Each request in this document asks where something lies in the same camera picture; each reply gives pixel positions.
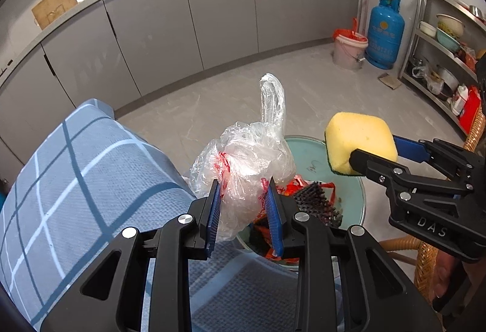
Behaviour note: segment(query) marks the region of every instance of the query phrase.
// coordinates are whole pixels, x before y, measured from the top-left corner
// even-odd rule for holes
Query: blue gripper pad
[[[265,196],[265,212],[267,213],[268,227],[270,229],[270,236],[272,238],[272,247],[275,251],[275,255],[281,257],[283,255],[282,223],[276,201],[270,187],[268,188],[267,195]]]
[[[393,140],[399,156],[418,163],[428,162],[430,159],[430,154],[423,144],[395,135],[393,135]]]
[[[218,233],[219,215],[221,212],[221,186],[218,183],[214,197],[211,202],[210,217],[207,221],[206,227],[206,256],[211,257],[216,243],[216,234]]]

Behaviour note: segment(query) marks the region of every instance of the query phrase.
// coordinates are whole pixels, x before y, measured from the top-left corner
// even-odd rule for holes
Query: gas cylinder
[[[380,0],[371,10],[366,59],[380,69],[391,69],[397,60],[405,21],[399,14],[400,0]]]

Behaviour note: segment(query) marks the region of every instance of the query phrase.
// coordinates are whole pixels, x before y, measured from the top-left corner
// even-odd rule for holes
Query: gray cabinet door
[[[142,95],[203,69],[188,0],[104,2]]]
[[[203,67],[258,52],[255,0],[189,0]]]
[[[304,41],[302,0],[255,0],[258,51]]]
[[[335,13],[331,0],[302,0],[303,41],[332,37]]]
[[[42,41],[42,46],[76,106],[96,98],[116,110],[140,98],[103,1],[62,24]]]
[[[353,18],[358,14],[358,0],[328,0],[330,26],[334,29],[352,29]]]
[[[0,180],[7,181],[10,189],[22,170],[23,163],[8,149],[0,139]]]
[[[35,47],[0,88],[0,138],[27,163],[74,106]]]

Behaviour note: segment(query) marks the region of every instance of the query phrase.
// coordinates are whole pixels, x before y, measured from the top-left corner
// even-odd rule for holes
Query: blue plaid fabric
[[[0,283],[40,330],[60,296],[124,227],[161,227],[193,200],[164,153],[116,122],[111,107],[89,100],[37,149],[5,201]],[[295,274],[231,242],[217,245],[210,261],[190,263],[196,332],[291,331],[296,293]]]

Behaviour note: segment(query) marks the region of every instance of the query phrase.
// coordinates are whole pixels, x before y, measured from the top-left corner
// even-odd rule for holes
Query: sponge
[[[324,133],[331,169],[345,175],[358,174],[349,164],[354,150],[360,149],[397,162],[397,147],[388,125],[381,118],[356,113],[337,113]]]

